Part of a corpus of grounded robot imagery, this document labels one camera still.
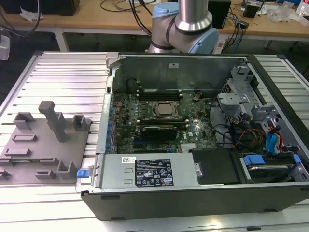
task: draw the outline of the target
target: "cpu socket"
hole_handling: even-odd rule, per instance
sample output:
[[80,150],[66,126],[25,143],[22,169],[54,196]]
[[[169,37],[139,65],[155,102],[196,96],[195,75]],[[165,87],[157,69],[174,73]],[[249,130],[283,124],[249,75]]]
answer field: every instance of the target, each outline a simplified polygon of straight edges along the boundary
[[177,103],[172,101],[159,101],[152,104],[153,118],[178,116]]

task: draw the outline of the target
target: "power supply label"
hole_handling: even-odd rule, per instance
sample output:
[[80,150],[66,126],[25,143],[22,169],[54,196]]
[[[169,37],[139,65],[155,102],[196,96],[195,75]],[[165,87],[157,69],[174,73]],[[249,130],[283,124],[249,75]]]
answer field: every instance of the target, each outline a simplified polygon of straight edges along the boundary
[[170,159],[141,159],[135,161],[135,185],[137,187],[173,186]]

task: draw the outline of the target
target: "wooden table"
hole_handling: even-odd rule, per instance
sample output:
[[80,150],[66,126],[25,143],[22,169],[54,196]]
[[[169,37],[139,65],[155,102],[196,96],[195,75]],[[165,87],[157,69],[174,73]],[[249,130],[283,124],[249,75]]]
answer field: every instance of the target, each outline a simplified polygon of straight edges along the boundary
[[[132,12],[108,12],[100,7],[102,0],[81,0],[78,11],[74,16],[44,15],[37,28],[37,31],[49,31],[56,35],[61,51],[68,51],[68,45],[64,36],[65,32],[76,33],[103,33],[103,34],[144,34],[135,22]],[[286,41],[309,41],[309,28],[299,22],[271,23],[266,15],[256,16],[254,19],[243,18],[240,6],[235,8],[241,0],[232,0],[233,12],[249,23],[244,38],[261,40],[286,40]],[[129,8],[129,4],[123,2],[119,6]],[[104,7],[115,10],[112,0],[107,0]],[[152,11],[154,4],[148,7]],[[142,7],[139,8],[140,19],[149,29],[152,28],[151,16]],[[33,23],[24,20],[18,14],[4,14],[6,19],[20,30],[28,30]],[[228,19],[223,29],[219,29],[220,38],[215,48],[216,53],[220,53],[222,43],[231,36],[234,31],[232,20]]]

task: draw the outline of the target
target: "workbench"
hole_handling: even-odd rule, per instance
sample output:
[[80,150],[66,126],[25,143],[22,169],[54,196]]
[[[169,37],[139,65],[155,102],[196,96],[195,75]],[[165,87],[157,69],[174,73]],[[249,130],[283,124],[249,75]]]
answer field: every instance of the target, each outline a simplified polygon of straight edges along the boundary
[[[132,34],[143,35],[135,22],[132,12],[108,12],[101,9],[102,0],[81,0],[80,6],[74,16],[44,15],[36,31],[53,32],[56,36],[60,51],[69,51],[65,38],[66,32],[74,33],[94,33],[94,34]],[[241,0],[232,0],[231,8],[234,9]],[[119,6],[129,8],[128,3],[121,3]],[[152,11],[154,4],[148,4]],[[115,10],[112,0],[107,0],[104,7]],[[243,18],[240,6],[233,12],[240,20],[249,23],[244,39],[258,40],[280,40],[280,41],[309,41],[309,29],[299,22],[271,23],[266,15],[256,16],[254,19]],[[152,18],[142,7],[138,13],[141,21],[149,29],[152,28]],[[4,14],[6,19],[19,30],[29,30],[33,23],[23,19],[18,14]],[[233,34],[234,23],[228,19],[223,29],[219,29],[219,41],[214,49],[214,53],[221,53],[224,41]]]
[[[0,106],[0,152],[15,129],[18,112],[31,112],[43,118],[38,105],[54,101],[55,111],[64,118],[83,114],[92,120],[82,167],[94,164],[98,129],[106,88],[106,54],[89,52],[44,52],[32,57],[6,100]],[[308,82],[286,59],[276,55],[256,55],[278,89],[309,127]],[[268,104],[267,90],[258,86]],[[309,229],[309,200],[281,212],[157,218],[123,221],[98,221],[76,191],[87,187],[72,185],[0,185],[1,231],[104,232],[144,231],[297,231]]]

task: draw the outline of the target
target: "3d printed holder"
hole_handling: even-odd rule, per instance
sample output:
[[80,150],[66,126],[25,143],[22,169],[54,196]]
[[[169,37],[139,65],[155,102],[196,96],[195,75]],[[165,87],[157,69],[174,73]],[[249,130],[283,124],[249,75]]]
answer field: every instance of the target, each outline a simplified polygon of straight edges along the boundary
[[39,111],[47,121],[17,114],[16,129],[0,156],[0,184],[76,182],[91,120],[83,115],[65,119],[54,107],[52,101],[41,102]]

